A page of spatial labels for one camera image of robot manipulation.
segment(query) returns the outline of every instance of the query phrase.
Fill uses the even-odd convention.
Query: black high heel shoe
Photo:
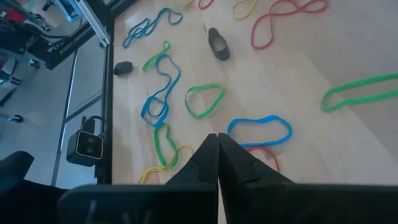
[[[214,56],[220,61],[225,61],[229,59],[230,53],[229,53],[229,47],[226,44],[226,41],[223,36],[220,35],[217,29],[215,28],[210,28],[209,32],[209,44],[211,47],[211,50],[213,51]],[[218,49],[215,47],[215,43],[221,44],[223,46],[222,49]]]

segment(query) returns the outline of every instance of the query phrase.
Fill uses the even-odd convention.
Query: metal frame
[[[85,0],[74,0],[74,3],[77,4],[77,7],[80,9],[81,13],[90,23],[91,28],[95,31],[95,33],[99,36],[99,41],[103,46],[107,46],[110,44],[109,34],[106,32],[104,25],[102,25],[101,21],[95,15],[95,12],[92,10],[89,4]]]
[[[81,18],[81,12],[79,10],[76,10],[77,5],[74,1],[70,1],[70,4],[72,5],[74,11],[69,11],[62,0],[55,0],[55,2],[57,3],[57,6],[61,9],[61,11],[66,15],[69,22],[75,22]]]
[[[108,18],[108,26],[113,26],[114,19],[122,12],[129,8],[137,0],[112,0],[106,7],[110,10],[110,18]],[[95,35],[94,30],[88,22],[80,26],[72,35],[67,38],[62,46],[54,53],[51,60],[45,63],[46,68],[52,70],[77,49],[79,49],[85,42],[90,40]]]
[[[84,112],[87,108],[101,100],[101,114],[105,122],[103,122],[102,137],[104,139],[104,152],[103,160],[95,165],[95,177],[97,178],[97,184],[112,184],[112,125],[113,125],[113,41],[114,41],[114,20],[115,18],[123,13],[137,0],[113,0],[107,7],[110,8],[111,17],[108,20],[106,31],[109,34],[110,44],[106,47],[105,51],[105,63],[104,63],[104,76],[103,76],[103,88],[102,94],[93,98],[91,101],[83,105],[78,111],[68,116],[68,105],[70,101],[70,95],[73,85],[73,76],[76,65],[77,49],[81,47],[87,40],[94,36],[94,31],[90,27],[89,23],[84,23],[80,28],[70,36],[76,37],[69,43],[69,47],[64,49],[64,53],[58,55],[51,62],[46,63],[47,68],[54,68],[60,62],[65,60],[69,55],[75,54],[72,65],[72,73],[69,81],[67,99],[65,102],[65,109],[63,112],[62,127],[60,132],[60,138],[58,141],[57,157],[55,159],[55,166],[53,171],[53,177],[51,185],[54,186],[57,181],[58,169],[60,164],[61,148],[63,141],[63,135],[65,132],[65,125],[74,117]]]

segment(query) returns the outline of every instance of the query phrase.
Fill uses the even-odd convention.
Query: black pebble
[[[113,73],[115,75],[122,75],[132,72],[133,66],[131,62],[119,62],[115,65]]]

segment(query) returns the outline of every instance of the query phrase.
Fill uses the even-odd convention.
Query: camera
[[[103,157],[104,140],[94,134],[95,118],[82,119],[81,129],[69,138],[67,161],[91,167]]]

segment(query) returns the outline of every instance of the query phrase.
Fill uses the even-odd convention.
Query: wooden table
[[[141,0],[118,17],[115,23],[114,62],[132,61],[131,75],[114,78],[113,95],[113,183],[135,183],[149,167],[159,166],[154,151],[153,127],[140,117],[147,97],[165,85],[155,69],[141,71],[146,60],[172,44],[169,55],[182,70],[181,79],[169,98],[172,136],[177,144],[196,149],[208,133],[226,132],[234,118],[262,118],[277,114],[293,127],[290,140],[271,149],[277,154],[281,173],[295,182],[396,184],[398,183],[398,99],[345,106],[324,113],[323,94],[333,86],[398,70],[398,3],[374,0],[335,0],[323,14],[296,14],[275,19],[275,41],[265,50],[254,50],[250,31],[254,21],[266,13],[273,1],[259,1],[243,21],[231,14],[232,0],[215,0],[206,10],[197,2],[184,6],[178,0]],[[180,11],[184,18],[170,26],[167,16],[152,35],[121,47],[128,30],[145,17],[154,19],[163,7]],[[231,58],[215,59],[206,31],[215,27],[226,39]],[[264,21],[256,36],[258,44],[269,38]],[[162,70],[175,77],[170,63]],[[226,94],[213,114],[192,118],[184,105],[191,86],[220,83]],[[333,100],[364,96],[396,88],[391,81],[344,91]],[[190,103],[204,111],[217,90],[195,93]],[[286,130],[278,122],[242,124],[234,130],[238,142],[281,138]],[[163,150],[172,150],[161,132]],[[183,152],[177,168],[190,157]],[[273,166],[261,153],[255,155]],[[170,176],[152,174],[147,183],[165,183]]]

